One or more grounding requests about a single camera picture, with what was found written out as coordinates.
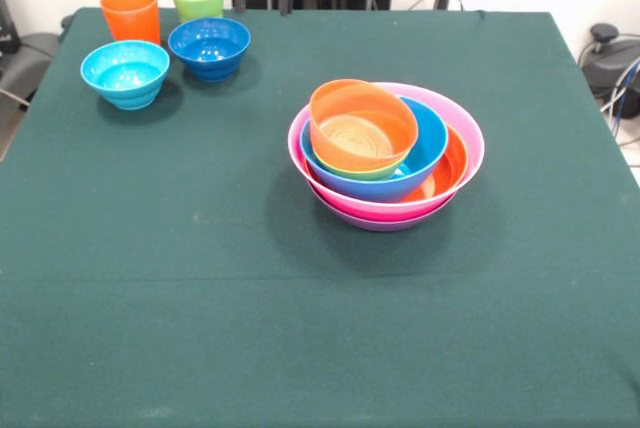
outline pink bowl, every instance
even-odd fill
[[[362,228],[363,230],[380,231],[380,232],[406,230],[407,228],[411,228],[412,226],[422,223],[424,220],[435,215],[438,211],[440,211],[442,208],[447,206],[449,202],[453,200],[453,197],[456,196],[456,194],[454,193],[453,195],[449,196],[449,198],[447,198],[445,202],[442,203],[440,206],[438,206],[435,210],[430,211],[426,215],[422,215],[417,218],[411,218],[404,221],[371,221],[371,220],[365,220],[364,218],[351,216],[348,213],[344,213],[338,210],[336,207],[332,206],[327,200],[322,198],[322,195],[318,193],[318,190],[316,190],[311,183],[309,183],[309,187],[311,188],[311,191],[313,192],[313,194],[316,195],[316,198],[318,198],[318,200],[320,200],[320,202],[324,206],[326,206],[329,210],[331,210],[341,220],[357,228]]]
[[[401,83],[376,83],[395,95],[413,98],[435,110],[442,119],[456,130],[469,152],[469,166],[460,184],[450,190],[426,200],[399,203],[376,203],[373,201],[363,201],[351,198],[327,188],[322,185],[306,171],[304,166],[304,155],[300,150],[298,139],[305,121],[309,118],[309,107],[304,107],[294,118],[289,128],[288,146],[289,155],[306,180],[322,195],[325,201],[339,211],[356,218],[364,218],[370,221],[382,222],[402,222],[426,215],[442,205],[450,195],[456,193],[466,185],[478,172],[484,158],[484,138],[480,127],[473,117],[460,105],[449,98],[412,85]]]

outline light blue bowl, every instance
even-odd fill
[[[121,110],[150,105],[169,71],[169,53],[147,41],[116,41],[92,51],[82,62],[82,79]]]
[[[169,35],[169,49],[201,80],[230,78],[251,44],[246,26],[228,18],[198,18]]]
[[[418,188],[436,168],[449,143],[447,125],[431,108],[411,98],[400,97],[418,121],[418,141],[394,175],[387,180],[362,181],[344,178],[324,168],[311,147],[309,120],[300,135],[300,147],[311,171],[338,193],[366,201],[393,202]]]

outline blue cable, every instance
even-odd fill
[[[614,122],[613,127],[611,129],[611,132],[612,132],[614,138],[616,136],[618,136],[618,131],[620,130],[620,115],[622,114],[622,107],[624,106],[624,99],[627,97],[627,89],[629,89],[629,86],[631,85],[631,82],[635,78],[636,70],[638,69],[639,65],[640,65],[640,61],[638,63],[636,63],[633,68],[631,68],[629,70],[629,73],[627,73],[627,77],[624,80],[624,93],[622,94],[622,97],[620,98],[620,103],[618,103],[618,113],[616,113],[616,121]]]

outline green tablecloth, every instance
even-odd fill
[[[236,78],[174,59],[123,113],[77,14],[0,165],[0,426],[637,426],[639,191],[551,17],[239,19]],[[438,216],[372,234],[314,201],[286,133],[341,77],[478,120]]]

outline plastic bowl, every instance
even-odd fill
[[[246,26],[228,18],[199,18],[178,26],[169,35],[169,48],[201,80],[217,83],[230,78],[251,44]]]
[[[322,203],[325,207],[327,207],[333,214],[335,214],[341,220],[357,228],[361,228],[363,230],[378,231],[378,232],[406,230],[407,228],[411,228],[412,226],[418,225],[423,221],[425,221],[427,218],[430,218],[431,216],[435,215],[438,211],[440,211],[445,206],[447,206],[451,202],[451,200],[453,200],[453,198],[456,196],[455,193],[453,195],[450,195],[449,198],[447,198],[440,206],[435,208],[433,211],[430,211],[429,213],[422,216],[418,216],[416,218],[411,218],[404,221],[371,221],[371,220],[366,220],[364,218],[358,218],[357,216],[353,216],[343,211],[340,211],[336,207],[332,206],[331,203],[329,203],[327,200],[322,198],[322,195],[318,192],[318,190],[316,190],[313,187],[311,183],[309,183],[309,187],[311,188],[311,191],[313,192],[313,194],[316,195],[316,198],[318,198],[320,203]]]
[[[82,79],[122,110],[150,105],[169,70],[169,54],[148,41],[116,41],[89,53],[80,66]]]
[[[433,170],[431,175],[429,175],[429,177],[415,191],[403,198],[400,203],[427,200],[449,191],[460,183],[468,167],[469,158],[467,156],[467,149],[462,138],[453,128],[448,127],[448,131],[449,145],[447,146],[447,151],[444,153],[444,156],[438,162],[435,170]],[[322,180],[320,180],[312,171],[310,164],[306,159],[304,168],[316,181],[322,183]],[[368,211],[359,209],[342,210],[340,208],[336,208],[336,210],[365,221],[387,221],[387,218],[379,218],[375,213],[371,214]],[[391,221],[406,221],[406,219],[405,217],[398,217]]]
[[[309,133],[310,121],[300,136],[300,147],[314,174],[329,188],[344,195],[369,201],[399,201],[416,190],[433,172],[448,144],[447,126],[430,108],[410,98],[402,100],[411,108],[418,121],[418,141],[396,169],[391,179],[376,181],[353,180],[326,170],[316,159]]]
[[[462,137],[450,126],[449,145],[433,173],[414,192],[403,198],[402,202],[426,200],[457,186],[467,172],[469,155]]]
[[[299,139],[304,123],[310,116],[308,106],[298,113],[289,128],[289,155],[298,171],[322,194],[323,198],[343,212],[366,214],[368,219],[375,221],[403,221],[417,218],[433,211],[444,203],[449,195],[457,192],[473,179],[480,169],[484,158],[484,138],[480,127],[473,117],[460,105],[443,95],[425,88],[399,83],[376,83],[376,85],[388,89],[397,95],[408,96],[424,103],[436,111],[449,126],[458,132],[467,146],[469,165],[457,186],[429,199],[398,203],[379,203],[358,200],[327,188],[318,180],[314,179],[304,167],[304,155],[300,149]]]
[[[310,106],[316,156],[328,170],[351,178],[389,176],[418,139],[409,107],[366,81],[325,83],[311,95]]]

